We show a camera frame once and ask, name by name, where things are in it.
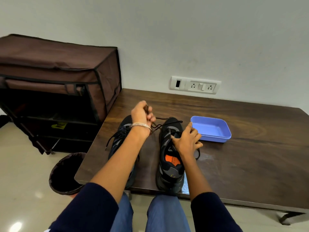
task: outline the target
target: wooden table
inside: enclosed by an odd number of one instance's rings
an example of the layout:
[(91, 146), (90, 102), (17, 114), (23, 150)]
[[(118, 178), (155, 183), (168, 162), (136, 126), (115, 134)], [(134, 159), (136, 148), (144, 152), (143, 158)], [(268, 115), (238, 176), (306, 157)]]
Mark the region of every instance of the wooden table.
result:
[[(197, 161), (223, 203), (309, 213), (309, 116), (299, 108), (123, 89), (96, 136), (75, 179), (85, 184), (107, 162), (108, 139), (138, 101), (157, 117), (176, 117), (185, 127), (192, 116), (227, 122), (226, 143), (202, 141)], [(159, 131), (143, 145), (133, 193), (156, 195)], [(188, 199), (187, 182), (179, 198)]]

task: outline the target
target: white switch plate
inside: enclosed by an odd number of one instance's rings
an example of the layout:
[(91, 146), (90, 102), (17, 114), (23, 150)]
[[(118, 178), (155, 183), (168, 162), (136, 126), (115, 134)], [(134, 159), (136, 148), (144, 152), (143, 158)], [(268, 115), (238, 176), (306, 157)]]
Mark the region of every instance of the white switch plate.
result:
[(221, 81), (172, 76), (170, 89), (216, 94)]

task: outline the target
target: shoe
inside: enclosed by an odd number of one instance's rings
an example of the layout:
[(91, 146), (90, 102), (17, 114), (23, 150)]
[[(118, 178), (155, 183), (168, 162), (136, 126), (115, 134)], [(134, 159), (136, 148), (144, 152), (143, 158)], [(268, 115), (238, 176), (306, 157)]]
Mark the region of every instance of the shoe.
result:
[[(124, 120), (121, 122), (118, 131), (108, 140), (106, 147), (109, 144), (109, 141), (114, 138), (112, 148), (109, 152), (108, 159), (110, 159), (113, 154), (118, 150), (118, 148), (121, 146), (125, 138), (128, 136), (130, 130), (131, 130), (131, 124), (132, 124), (132, 117), (131, 115), (124, 118)], [(137, 156), (137, 159), (135, 161), (135, 164), (130, 172), (128, 181), (126, 183), (125, 189), (127, 190), (129, 187), (131, 187), (134, 183), (135, 177), (136, 177), (136, 163), (139, 160), (139, 155)]]
[(159, 167), (156, 173), (156, 185), (159, 190), (175, 194), (184, 182), (184, 166), (176, 150), (171, 135), (180, 138), (183, 132), (182, 121), (168, 118), (162, 125), (160, 140)]

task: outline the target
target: trash bin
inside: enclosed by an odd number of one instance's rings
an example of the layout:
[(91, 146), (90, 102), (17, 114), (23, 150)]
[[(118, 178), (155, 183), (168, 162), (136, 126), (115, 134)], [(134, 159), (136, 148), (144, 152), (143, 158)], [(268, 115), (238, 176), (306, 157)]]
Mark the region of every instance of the trash bin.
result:
[(74, 198), (84, 185), (75, 181), (74, 176), (86, 153), (77, 152), (61, 159), (49, 175), (49, 186), (60, 195)]

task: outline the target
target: hand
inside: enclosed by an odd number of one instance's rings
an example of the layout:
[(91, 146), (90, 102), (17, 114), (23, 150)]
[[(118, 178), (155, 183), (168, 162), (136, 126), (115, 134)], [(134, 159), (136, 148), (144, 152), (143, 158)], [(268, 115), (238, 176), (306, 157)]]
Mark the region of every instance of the hand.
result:
[(179, 152), (181, 159), (192, 158), (196, 149), (201, 148), (203, 144), (199, 142), (201, 134), (195, 128), (192, 128), (192, 122), (188, 124), (182, 132), (181, 138), (172, 136), (173, 144)]
[(152, 107), (148, 107), (149, 114), (147, 115), (144, 110), (144, 106), (147, 105), (146, 101), (139, 102), (131, 111), (132, 121), (133, 123), (139, 122), (147, 124), (151, 127), (151, 124), (156, 121), (155, 116), (152, 113)]

